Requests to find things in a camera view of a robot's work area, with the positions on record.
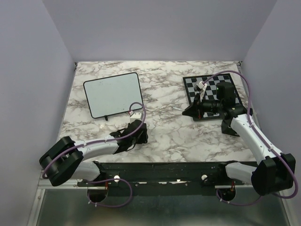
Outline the black framed whiteboard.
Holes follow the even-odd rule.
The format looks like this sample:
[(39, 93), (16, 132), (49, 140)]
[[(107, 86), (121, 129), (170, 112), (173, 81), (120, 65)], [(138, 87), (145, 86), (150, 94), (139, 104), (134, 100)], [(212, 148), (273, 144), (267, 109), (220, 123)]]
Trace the black framed whiteboard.
[(126, 73), (83, 83), (93, 119), (142, 109), (143, 97), (137, 73)]

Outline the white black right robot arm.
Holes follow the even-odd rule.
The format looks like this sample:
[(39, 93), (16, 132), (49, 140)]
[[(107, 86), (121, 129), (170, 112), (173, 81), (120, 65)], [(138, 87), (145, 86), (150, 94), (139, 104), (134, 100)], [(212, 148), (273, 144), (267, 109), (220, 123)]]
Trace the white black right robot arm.
[(255, 125), (251, 110), (236, 103), (235, 87), (230, 82), (216, 85), (217, 99), (204, 98), (207, 85), (196, 85), (198, 93), (193, 102), (184, 111), (184, 116), (201, 119), (205, 113), (219, 114), (222, 119), (222, 133), (240, 136), (251, 150), (257, 167), (229, 161), (217, 171), (217, 181), (223, 185), (233, 179), (253, 186), (257, 194), (265, 196), (292, 188), (294, 183), (295, 158), (283, 154), (259, 131)]

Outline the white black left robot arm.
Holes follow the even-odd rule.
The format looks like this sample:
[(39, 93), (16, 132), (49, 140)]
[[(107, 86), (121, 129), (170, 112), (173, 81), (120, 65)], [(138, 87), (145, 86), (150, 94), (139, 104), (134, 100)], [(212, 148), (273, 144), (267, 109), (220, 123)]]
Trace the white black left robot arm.
[(102, 140), (74, 141), (70, 136), (63, 137), (40, 158), (42, 178), (48, 179), (52, 186), (62, 185), (71, 178), (88, 180), (92, 185), (99, 186), (104, 182), (104, 174), (96, 163), (86, 160), (127, 152), (136, 144), (147, 142), (147, 125), (140, 120), (110, 133)]

